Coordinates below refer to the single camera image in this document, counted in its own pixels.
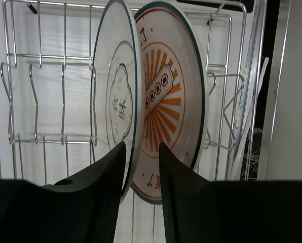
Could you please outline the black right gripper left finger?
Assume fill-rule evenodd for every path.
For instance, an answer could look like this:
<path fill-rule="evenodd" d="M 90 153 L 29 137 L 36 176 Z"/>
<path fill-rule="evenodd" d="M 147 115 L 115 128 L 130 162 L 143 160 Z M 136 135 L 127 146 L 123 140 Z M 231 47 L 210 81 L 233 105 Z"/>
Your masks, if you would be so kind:
<path fill-rule="evenodd" d="M 0 179 L 0 242 L 113 242 L 126 145 L 54 185 Z"/>

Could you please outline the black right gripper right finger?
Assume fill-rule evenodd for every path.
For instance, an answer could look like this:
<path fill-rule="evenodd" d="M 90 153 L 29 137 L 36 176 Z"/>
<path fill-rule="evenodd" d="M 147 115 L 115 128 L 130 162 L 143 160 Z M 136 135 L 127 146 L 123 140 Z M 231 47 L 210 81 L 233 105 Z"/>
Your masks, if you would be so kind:
<path fill-rule="evenodd" d="M 302 242 L 302 181 L 209 181 L 160 144 L 166 242 Z"/>

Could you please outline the white plate flower outline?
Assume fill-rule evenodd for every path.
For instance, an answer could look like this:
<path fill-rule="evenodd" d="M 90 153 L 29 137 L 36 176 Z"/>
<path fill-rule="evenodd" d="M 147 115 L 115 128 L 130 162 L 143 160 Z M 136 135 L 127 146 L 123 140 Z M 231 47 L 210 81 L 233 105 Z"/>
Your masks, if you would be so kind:
<path fill-rule="evenodd" d="M 143 130 L 142 67 L 132 11 L 125 1 L 109 1 L 100 18 L 92 58 L 90 148 L 98 161 L 119 143 L 126 145 L 121 188 L 131 186 Z"/>

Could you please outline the white plate orange pattern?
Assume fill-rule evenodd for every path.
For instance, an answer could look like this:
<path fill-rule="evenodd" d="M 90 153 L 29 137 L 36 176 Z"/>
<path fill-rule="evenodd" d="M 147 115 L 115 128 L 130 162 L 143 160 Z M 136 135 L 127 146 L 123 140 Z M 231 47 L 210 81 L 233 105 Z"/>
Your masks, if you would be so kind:
<path fill-rule="evenodd" d="M 145 69 L 145 119 L 132 189 L 159 205 L 160 144 L 191 169 L 203 152 L 209 112 L 205 57 L 190 20 L 171 3 L 148 3 L 134 18 Z"/>

